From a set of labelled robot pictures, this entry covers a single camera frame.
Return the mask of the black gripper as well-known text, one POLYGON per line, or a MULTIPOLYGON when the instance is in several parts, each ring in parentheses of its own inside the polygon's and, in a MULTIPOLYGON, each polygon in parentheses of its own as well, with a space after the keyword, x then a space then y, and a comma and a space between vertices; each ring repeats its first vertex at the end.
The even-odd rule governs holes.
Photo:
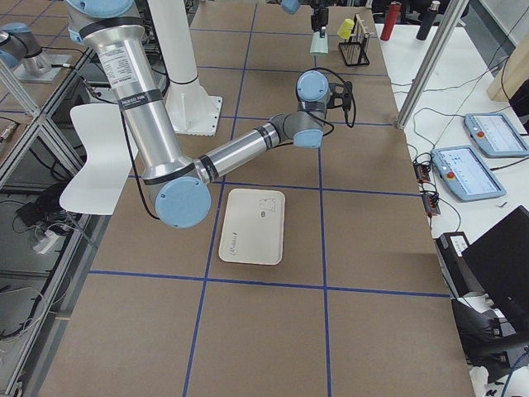
POLYGON ((320 27, 319 36, 326 37, 326 25, 328 24, 328 7, 327 0, 311 0, 310 7, 312 9, 311 27, 320 27))

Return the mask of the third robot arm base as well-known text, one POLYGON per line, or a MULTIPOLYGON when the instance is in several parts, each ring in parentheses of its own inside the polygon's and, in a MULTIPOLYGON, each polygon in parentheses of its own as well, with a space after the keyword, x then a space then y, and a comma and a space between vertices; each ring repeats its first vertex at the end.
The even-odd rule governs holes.
POLYGON ((1 61, 25 83, 51 83, 70 55, 49 54, 22 22, 1 26, 1 61))

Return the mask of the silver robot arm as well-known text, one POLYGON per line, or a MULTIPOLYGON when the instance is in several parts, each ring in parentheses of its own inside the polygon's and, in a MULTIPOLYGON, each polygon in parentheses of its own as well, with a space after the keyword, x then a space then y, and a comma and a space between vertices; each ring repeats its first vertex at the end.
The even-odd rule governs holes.
POLYGON ((208 214, 207 184, 284 141, 318 148, 330 101, 330 84, 316 70, 297 81, 298 110, 281 114, 205 155, 192 159, 179 145, 141 37, 145 29, 133 1, 69 1, 72 36, 96 51, 112 87, 122 121, 145 164, 143 182, 158 219, 187 228, 208 214))
MULTIPOLYGON (((302 1, 282 0, 279 5, 288 14, 295 14, 301 7, 302 1)), ((312 9, 311 28, 319 38, 326 38, 326 27, 329 17, 329 6, 331 3, 324 0, 309 0, 307 5, 312 9)))

